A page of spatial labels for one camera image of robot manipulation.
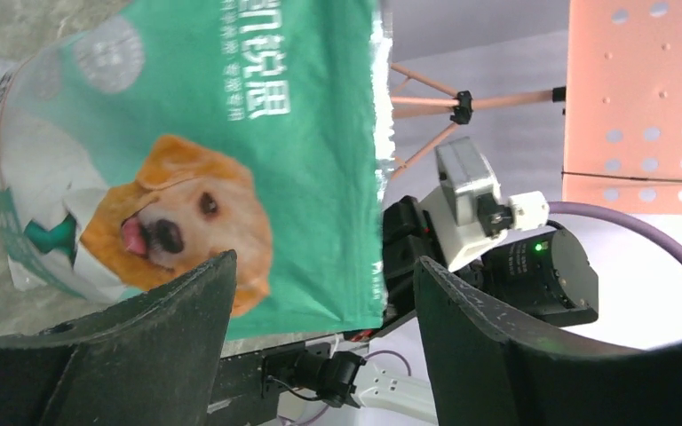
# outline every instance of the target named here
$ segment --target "green bag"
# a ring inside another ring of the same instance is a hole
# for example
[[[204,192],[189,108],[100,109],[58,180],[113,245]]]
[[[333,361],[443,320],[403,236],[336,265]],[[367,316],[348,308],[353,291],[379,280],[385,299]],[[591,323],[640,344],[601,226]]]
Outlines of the green bag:
[[[228,339],[378,327],[376,0],[137,0],[0,72],[17,288],[115,303],[237,253]]]

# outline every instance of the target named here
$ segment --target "pink panel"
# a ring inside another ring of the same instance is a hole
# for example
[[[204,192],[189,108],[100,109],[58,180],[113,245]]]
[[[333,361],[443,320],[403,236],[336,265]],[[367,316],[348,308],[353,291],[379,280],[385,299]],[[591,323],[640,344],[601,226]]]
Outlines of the pink panel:
[[[682,214],[682,0],[572,0],[570,19],[564,200]]]

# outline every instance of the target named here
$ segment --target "white connector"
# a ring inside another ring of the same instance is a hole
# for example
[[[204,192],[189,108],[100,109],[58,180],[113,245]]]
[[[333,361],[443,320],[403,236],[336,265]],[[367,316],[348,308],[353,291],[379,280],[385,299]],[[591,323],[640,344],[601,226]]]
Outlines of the white connector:
[[[397,375],[370,362],[360,367],[354,386],[357,389],[352,398],[360,406],[382,408],[438,424],[435,398],[428,382]]]
[[[508,207],[513,213],[511,229],[531,231],[545,226],[550,215],[550,206],[543,193],[519,193],[508,197]]]

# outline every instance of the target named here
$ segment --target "white wall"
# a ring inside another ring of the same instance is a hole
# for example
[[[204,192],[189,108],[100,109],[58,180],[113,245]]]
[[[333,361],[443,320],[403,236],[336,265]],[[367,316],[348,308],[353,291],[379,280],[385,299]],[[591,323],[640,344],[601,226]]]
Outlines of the white wall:
[[[567,32],[451,52],[402,63],[419,73],[470,90],[475,98],[550,89],[565,84]],[[440,96],[411,83],[402,96]],[[454,138],[470,136],[495,170],[504,195],[543,191],[560,199],[563,162],[562,105],[518,106],[475,114]],[[399,120],[397,155],[408,158],[448,125],[443,116]],[[437,185],[429,155],[393,181],[386,203],[410,194],[423,198]],[[642,217],[682,243],[682,217]],[[614,225],[592,219],[555,217],[585,246],[599,275],[600,318],[571,330],[590,338],[648,349],[682,340],[682,267],[649,241]],[[394,349],[411,357],[415,376],[426,377],[415,323],[373,342],[375,349]],[[392,371],[396,359],[380,359]],[[420,426],[423,423],[379,410],[331,410],[318,425],[351,424]]]
[[[464,0],[387,4],[393,14],[396,61],[568,29],[569,0],[489,0],[489,7]]]

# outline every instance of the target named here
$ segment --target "purple cable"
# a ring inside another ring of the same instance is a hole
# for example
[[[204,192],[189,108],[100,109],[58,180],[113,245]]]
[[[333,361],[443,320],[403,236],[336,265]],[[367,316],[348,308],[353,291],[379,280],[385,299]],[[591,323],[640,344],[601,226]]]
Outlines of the purple cable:
[[[634,233],[638,233],[660,246],[682,264],[682,245],[678,243],[678,241],[673,240],[667,233],[664,233],[643,220],[617,210],[606,209],[605,207],[593,206],[580,202],[552,201],[548,204],[550,205],[551,214],[592,217],[622,226]]]
[[[397,351],[389,351],[387,349],[383,349],[380,351],[374,351],[374,352],[368,353],[364,357],[364,359],[370,359],[370,358],[376,357],[378,355],[393,355],[394,357],[400,359],[401,362],[404,363],[404,366],[406,366],[406,368],[407,368],[407,375],[411,376],[411,373],[412,373],[411,364],[409,364],[409,361],[407,361],[407,359],[404,358],[404,356],[401,355],[400,353],[398,353]],[[293,424],[294,426],[310,426],[310,425],[314,424],[315,422],[317,422],[318,419],[323,417],[323,415],[326,414],[328,412],[328,410],[330,410],[330,406],[328,406],[328,405],[324,406],[322,408],[322,410],[320,410],[318,412],[318,414],[314,415],[311,419],[307,420],[306,422],[292,423],[291,420],[284,418],[284,417],[279,417],[279,420],[281,420],[281,422],[283,423],[284,426],[288,426],[290,424]]]

